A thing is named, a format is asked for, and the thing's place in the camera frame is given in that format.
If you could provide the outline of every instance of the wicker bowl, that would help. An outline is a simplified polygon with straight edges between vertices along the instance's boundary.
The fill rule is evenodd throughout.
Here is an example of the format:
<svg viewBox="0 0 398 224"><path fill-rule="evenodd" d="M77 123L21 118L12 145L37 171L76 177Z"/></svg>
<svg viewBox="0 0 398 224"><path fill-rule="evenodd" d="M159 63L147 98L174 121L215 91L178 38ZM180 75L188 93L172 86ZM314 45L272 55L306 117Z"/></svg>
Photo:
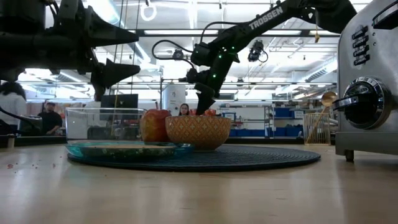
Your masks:
<svg viewBox="0 0 398 224"><path fill-rule="evenodd" d="M195 151L214 151L229 136L231 120L218 116L173 116L166 118L166 131L174 143L189 143Z"/></svg>

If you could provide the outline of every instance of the table surface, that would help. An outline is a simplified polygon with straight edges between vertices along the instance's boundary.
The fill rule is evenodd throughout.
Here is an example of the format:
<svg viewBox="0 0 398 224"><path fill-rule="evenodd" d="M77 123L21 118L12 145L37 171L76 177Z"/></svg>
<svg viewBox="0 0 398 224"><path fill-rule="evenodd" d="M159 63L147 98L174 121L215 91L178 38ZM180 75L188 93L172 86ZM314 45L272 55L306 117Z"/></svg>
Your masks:
<svg viewBox="0 0 398 224"><path fill-rule="evenodd" d="M398 157L334 147L312 165L225 173L71 163L64 146L0 151L0 223L397 223Z"/></svg>

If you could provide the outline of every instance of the teal plate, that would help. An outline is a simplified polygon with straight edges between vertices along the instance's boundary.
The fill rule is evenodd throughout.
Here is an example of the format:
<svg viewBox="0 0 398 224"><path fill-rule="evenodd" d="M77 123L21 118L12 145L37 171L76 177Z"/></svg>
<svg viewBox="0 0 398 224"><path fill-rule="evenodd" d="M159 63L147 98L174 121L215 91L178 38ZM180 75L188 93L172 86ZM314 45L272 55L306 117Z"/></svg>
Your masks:
<svg viewBox="0 0 398 224"><path fill-rule="evenodd" d="M66 145L68 152L81 159L128 162L179 157L193 152L190 144L137 141L85 141Z"/></svg>

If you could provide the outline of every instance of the round placemat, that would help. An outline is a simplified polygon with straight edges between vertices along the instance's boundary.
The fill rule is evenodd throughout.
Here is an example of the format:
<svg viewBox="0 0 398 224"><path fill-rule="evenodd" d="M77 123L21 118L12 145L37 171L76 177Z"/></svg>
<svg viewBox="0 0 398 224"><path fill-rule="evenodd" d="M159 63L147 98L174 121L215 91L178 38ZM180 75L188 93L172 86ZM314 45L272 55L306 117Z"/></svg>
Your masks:
<svg viewBox="0 0 398 224"><path fill-rule="evenodd" d="M157 159L147 162L119 163L84 159L68 154L71 161L93 166L120 169L175 172L236 172L279 169L316 162L321 156L315 152L296 149L253 146L221 146L215 152L192 153L186 156Z"/></svg>

